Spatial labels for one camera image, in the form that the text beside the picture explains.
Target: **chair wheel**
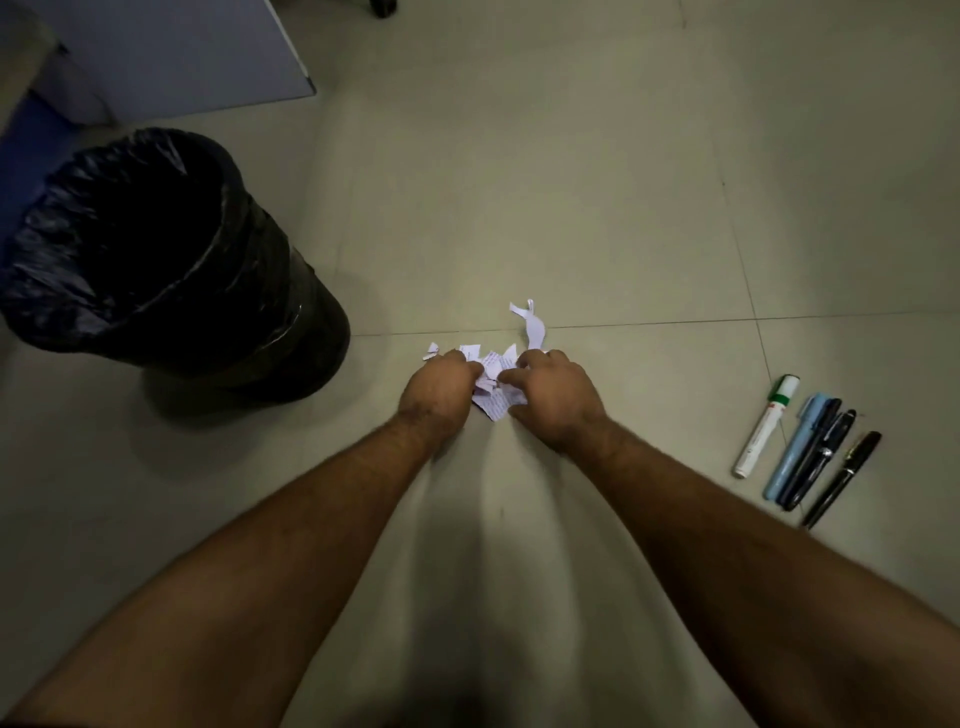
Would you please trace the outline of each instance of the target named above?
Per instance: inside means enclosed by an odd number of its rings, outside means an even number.
[[[377,17],[390,17],[396,12],[396,0],[370,0],[370,7]]]

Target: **light blue pen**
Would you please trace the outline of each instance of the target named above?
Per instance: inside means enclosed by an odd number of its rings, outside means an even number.
[[[828,395],[821,394],[820,392],[806,398],[804,408],[801,409],[797,415],[800,419],[797,431],[793,433],[793,438],[783,453],[780,464],[777,465],[774,474],[770,476],[770,482],[767,483],[767,487],[763,489],[764,500],[777,500],[777,496],[780,495],[780,491],[783,490],[783,486],[786,485],[786,479],[790,476],[790,472],[797,464],[797,460],[804,454],[806,444],[810,442],[810,438],[813,436],[813,427],[817,424],[817,419],[820,417],[820,413],[829,399],[830,397]]]

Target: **wall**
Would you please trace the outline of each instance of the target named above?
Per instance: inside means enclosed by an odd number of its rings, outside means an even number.
[[[23,0],[119,122],[309,96],[265,0]]]

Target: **white marker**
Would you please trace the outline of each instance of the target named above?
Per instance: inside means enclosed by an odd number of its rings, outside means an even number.
[[[770,434],[777,428],[780,415],[783,414],[786,405],[790,403],[790,398],[793,397],[793,393],[797,391],[799,385],[800,380],[793,375],[785,375],[780,380],[777,389],[770,395],[767,408],[763,410],[763,416],[756,423],[756,429],[754,434],[750,436],[747,447],[743,449],[740,459],[733,466],[734,475],[747,477],[753,471],[760,453],[763,452],[763,446],[767,444]]]

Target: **hand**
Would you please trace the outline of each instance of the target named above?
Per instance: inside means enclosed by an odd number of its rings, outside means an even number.
[[[529,403],[514,405],[510,414],[548,447],[566,452],[583,427],[607,418],[590,377],[565,353],[530,349],[516,365],[501,372],[499,380],[522,390]]]
[[[482,374],[483,364],[467,362],[462,352],[438,354],[410,377],[396,413],[429,422],[446,440],[467,421],[473,384]]]

